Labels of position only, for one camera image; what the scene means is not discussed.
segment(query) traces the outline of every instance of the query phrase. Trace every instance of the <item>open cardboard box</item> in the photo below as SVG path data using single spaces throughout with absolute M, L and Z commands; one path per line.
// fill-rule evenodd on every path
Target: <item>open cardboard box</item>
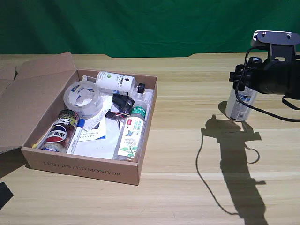
M 137 162 L 70 155 L 31 148 L 65 108 L 65 89 L 98 71 L 76 69 L 71 53 L 0 69 L 0 153 L 21 147 L 32 169 L 138 185 L 157 96 L 157 77 L 136 74 L 138 82 L 153 89 L 153 99 Z

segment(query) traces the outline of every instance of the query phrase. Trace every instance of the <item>green backdrop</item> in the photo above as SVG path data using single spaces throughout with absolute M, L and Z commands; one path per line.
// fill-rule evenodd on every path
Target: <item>green backdrop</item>
M 300 33 L 299 0 L 1 0 L 1 54 L 179 57 L 245 52 L 255 30 Z

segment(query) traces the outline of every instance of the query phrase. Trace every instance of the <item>wooden table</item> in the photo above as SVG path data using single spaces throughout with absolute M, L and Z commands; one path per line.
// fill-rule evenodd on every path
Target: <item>wooden table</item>
M 38 57 L 2 55 L 0 66 Z M 243 128 L 222 113 L 229 72 L 244 54 L 74 60 L 78 68 L 158 76 L 140 185 L 31 170 L 14 150 L 0 155 L 0 181 L 14 194 L 0 225 L 300 224 L 300 125 L 251 112 Z M 255 106 L 300 118 L 281 96 L 260 94 Z

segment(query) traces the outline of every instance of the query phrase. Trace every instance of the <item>bottle label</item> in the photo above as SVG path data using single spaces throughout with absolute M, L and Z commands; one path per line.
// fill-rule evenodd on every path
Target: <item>bottle label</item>
M 97 75 L 96 85 L 100 88 L 131 93 L 134 77 L 101 71 Z
M 138 144 L 142 135 L 144 121 L 138 117 L 129 117 L 126 119 L 120 147 L 119 156 L 134 158 L 138 150 Z
M 240 99 L 247 104 L 251 104 L 253 102 L 253 99 L 255 98 L 255 94 L 256 94 L 256 92 L 248 87 L 245 87 L 244 91 L 238 91 L 238 95 L 239 95 Z M 230 115 L 230 119 L 232 119 L 234 121 L 243 121 L 244 115 L 246 114 L 247 110 L 250 110 L 250 109 L 247 106 L 240 103 L 235 98 L 235 102 L 234 102 L 234 105 L 232 108 L 232 113 Z
M 133 107 L 131 114 L 139 114 L 145 118 L 146 110 L 140 106 L 135 106 L 135 107 Z

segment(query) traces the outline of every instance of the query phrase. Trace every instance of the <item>box flap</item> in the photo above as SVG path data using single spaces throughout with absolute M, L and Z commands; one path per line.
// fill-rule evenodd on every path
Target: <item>box flap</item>
M 70 58 L 69 53 L 61 54 L 21 67 L 15 81 L 0 96 L 0 153 L 23 145 L 58 95 L 63 107 L 62 93 L 77 76 Z
M 72 55 L 69 52 L 27 61 L 21 66 L 16 81 L 37 76 L 56 74 L 75 69 Z
M 7 64 L 0 68 L 0 95 L 13 82 L 15 78 L 15 66 Z

